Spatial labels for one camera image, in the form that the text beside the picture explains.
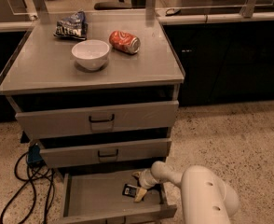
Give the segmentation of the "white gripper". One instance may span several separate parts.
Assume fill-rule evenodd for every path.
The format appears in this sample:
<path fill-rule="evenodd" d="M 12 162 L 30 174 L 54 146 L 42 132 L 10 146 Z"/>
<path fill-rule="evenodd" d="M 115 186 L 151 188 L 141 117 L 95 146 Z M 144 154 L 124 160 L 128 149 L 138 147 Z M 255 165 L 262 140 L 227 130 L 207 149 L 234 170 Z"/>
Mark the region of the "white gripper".
<path fill-rule="evenodd" d="M 146 195 L 147 190 L 153 188 L 156 184 L 159 183 L 159 181 L 153 177 L 149 169 L 145 169 L 141 172 L 133 172 L 132 176 L 139 178 L 139 183 L 141 185 L 139 188 L 137 188 L 134 197 L 134 201 L 136 203 L 139 203 Z"/>

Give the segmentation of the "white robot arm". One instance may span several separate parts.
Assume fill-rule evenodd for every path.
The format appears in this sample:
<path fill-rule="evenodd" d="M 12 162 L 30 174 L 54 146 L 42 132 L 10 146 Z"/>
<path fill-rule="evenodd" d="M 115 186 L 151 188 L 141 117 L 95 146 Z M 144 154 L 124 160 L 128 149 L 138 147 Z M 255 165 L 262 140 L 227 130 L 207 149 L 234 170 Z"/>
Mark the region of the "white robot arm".
<path fill-rule="evenodd" d="M 156 184 L 172 183 L 181 191 L 185 224 L 231 224 L 240 208 L 237 192 L 210 169 L 193 165 L 182 173 L 163 161 L 132 174 L 140 184 L 135 201 L 139 202 Z"/>

